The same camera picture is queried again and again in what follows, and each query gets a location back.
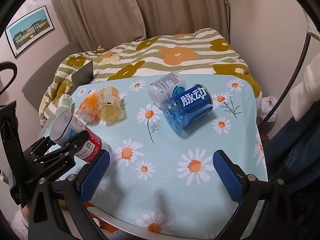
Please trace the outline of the white hanging garment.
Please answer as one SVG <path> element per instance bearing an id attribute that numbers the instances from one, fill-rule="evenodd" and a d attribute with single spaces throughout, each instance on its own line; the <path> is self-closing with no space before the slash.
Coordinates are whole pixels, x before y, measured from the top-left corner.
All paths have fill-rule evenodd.
<path id="1" fill-rule="evenodd" d="M 292 116 L 299 121 L 319 101 L 319 54 L 306 66 L 303 81 L 290 90 Z"/>

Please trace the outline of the framed wall picture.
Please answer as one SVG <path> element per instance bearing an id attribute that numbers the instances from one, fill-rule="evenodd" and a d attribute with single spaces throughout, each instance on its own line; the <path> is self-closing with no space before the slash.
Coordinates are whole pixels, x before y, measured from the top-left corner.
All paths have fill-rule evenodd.
<path id="1" fill-rule="evenodd" d="M 31 46 L 42 36 L 54 30 L 54 25 L 43 5 L 16 20 L 5 29 L 7 42 L 14 58 Z"/>

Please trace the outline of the beige curtain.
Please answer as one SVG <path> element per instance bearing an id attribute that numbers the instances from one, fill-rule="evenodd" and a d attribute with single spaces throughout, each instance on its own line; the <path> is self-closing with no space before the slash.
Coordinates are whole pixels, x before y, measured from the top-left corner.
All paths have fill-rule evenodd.
<path id="1" fill-rule="evenodd" d="M 111 49 L 158 35 L 213 28 L 229 38 L 227 0 L 52 0 L 71 42 Z"/>

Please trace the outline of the floral striped quilt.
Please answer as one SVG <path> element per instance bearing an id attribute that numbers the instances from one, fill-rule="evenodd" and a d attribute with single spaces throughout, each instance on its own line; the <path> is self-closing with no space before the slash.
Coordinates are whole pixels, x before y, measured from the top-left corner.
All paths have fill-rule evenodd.
<path id="1" fill-rule="evenodd" d="M 85 64 L 93 63 L 93 82 L 133 76 L 180 74 L 232 75 L 227 87 L 238 92 L 247 81 L 254 92 L 257 111 L 261 111 L 261 86 L 250 74 L 247 63 L 215 29 L 204 28 L 192 34 L 163 35 L 143 41 L 120 44 L 112 49 L 68 52 L 54 67 L 54 77 L 39 106 L 40 124 L 55 114 L 57 101 L 69 92 L 72 75 Z"/>

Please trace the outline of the red label clear cup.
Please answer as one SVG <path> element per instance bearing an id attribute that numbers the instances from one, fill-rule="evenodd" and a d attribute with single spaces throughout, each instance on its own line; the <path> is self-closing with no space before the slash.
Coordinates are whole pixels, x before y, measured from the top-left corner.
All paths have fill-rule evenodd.
<path id="1" fill-rule="evenodd" d="M 62 112 L 54 121 L 50 130 L 50 139 L 59 146 L 63 146 L 74 136 L 82 131 L 89 133 L 89 138 L 84 143 L 84 146 L 75 155 L 85 162 L 91 162 L 100 150 L 110 151 L 109 145 L 83 124 L 71 112 Z"/>

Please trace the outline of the grey bed headboard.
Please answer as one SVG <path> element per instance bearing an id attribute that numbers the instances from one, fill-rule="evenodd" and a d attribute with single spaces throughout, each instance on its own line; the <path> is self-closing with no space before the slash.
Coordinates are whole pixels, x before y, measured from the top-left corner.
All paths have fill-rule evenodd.
<path id="1" fill-rule="evenodd" d="M 22 93 L 38 111 L 43 94 L 52 83 L 60 63 L 69 55 L 81 52 L 77 42 L 71 42 L 50 57 L 24 84 Z"/>

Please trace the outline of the yellow label clear cup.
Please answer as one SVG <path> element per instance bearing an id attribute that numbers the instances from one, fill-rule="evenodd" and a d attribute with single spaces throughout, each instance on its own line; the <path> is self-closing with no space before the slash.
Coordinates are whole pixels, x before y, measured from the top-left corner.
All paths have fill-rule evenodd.
<path id="1" fill-rule="evenodd" d="M 99 92 L 98 117 L 107 124 L 118 121 L 122 116 L 119 91 L 112 86 L 104 87 Z"/>

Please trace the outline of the green label clear cup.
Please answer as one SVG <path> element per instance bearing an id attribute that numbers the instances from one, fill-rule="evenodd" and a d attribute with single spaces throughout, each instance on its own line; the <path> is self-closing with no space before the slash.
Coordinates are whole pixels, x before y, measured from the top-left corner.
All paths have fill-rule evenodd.
<path id="1" fill-rule="evenodd" d="M 56 116 L 59 116 L 61 113 L 68 111 L 72 111 L 73 99 L 68 94 L 63 94 L 58 100 L 58 106 L 55 112 Z"/>

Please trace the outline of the blue plastic cup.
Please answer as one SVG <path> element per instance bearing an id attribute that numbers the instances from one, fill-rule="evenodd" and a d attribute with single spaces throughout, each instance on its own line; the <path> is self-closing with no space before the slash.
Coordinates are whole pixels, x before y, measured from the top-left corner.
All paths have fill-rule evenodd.
<path id="1" fill-rule="evenodd" d="M 161 102 L 162 113 L 175 132 L 183 131 L 213 110 L 213 100 L 209 90 L 202 84 L 165 99 Z"/>

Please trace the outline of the orange cartoon label cup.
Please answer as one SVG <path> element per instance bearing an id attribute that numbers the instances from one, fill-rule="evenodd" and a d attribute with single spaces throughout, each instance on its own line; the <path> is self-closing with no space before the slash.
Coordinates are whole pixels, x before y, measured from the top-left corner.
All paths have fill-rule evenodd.
<path id="1" fill-rule="evenodd" d="M 84 122 L 95 122 L 98 118 L 98 102 L 99 93 L 95 90 L 90 90 L 84 101 L 76 110 L 76 116 L 84 120 Z"/>

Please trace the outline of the dark grey laptop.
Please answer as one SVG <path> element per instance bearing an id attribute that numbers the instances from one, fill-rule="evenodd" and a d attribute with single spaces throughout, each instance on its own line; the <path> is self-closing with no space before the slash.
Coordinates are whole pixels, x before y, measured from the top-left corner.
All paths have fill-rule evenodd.
<path id="1" fill-rule="evenodd" d="M 89 63 L 86 63 L 81 69 L 71 76 L 73 87 L 68 94 L 72 95 L 79 86 L 89 84 L 93 80 L 93 77 L 93 61 L 89 61 Z"/>

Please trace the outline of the white frosted cup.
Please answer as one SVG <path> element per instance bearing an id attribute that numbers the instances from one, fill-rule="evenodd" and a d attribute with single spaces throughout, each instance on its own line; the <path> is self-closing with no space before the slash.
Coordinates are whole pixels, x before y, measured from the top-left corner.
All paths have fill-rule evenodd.
<path id="1" fill-rule="evenodd" d="M 187 88 L 182 75 L 171 72 L 149 85 L 148 96 L 157 107 L 160 107 L 161 102 L 183 93 Z"/>

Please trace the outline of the daisy print blue tablecloth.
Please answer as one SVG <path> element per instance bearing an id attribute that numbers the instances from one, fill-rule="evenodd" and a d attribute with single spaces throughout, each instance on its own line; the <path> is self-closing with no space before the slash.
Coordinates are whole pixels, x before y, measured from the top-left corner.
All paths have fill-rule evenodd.
<path id="1" fill-rule="evenodd" d="M 189 87 L 204 85 L 213 110 L 175 133 L 150 100 L 150 77 L 96 82 L 73 94 L 78 108 L 87 94 L 112 86 L 124 118 L 89 128 L 111 148 L 111 164 L 91 200 L 96 208 L 143 231 L 204 239 L 220 233 L 237 208 L 212 163 L 223 150 L 245 173 L 267 180 L 251 85 L 231 75 L 186 75 Z"/>

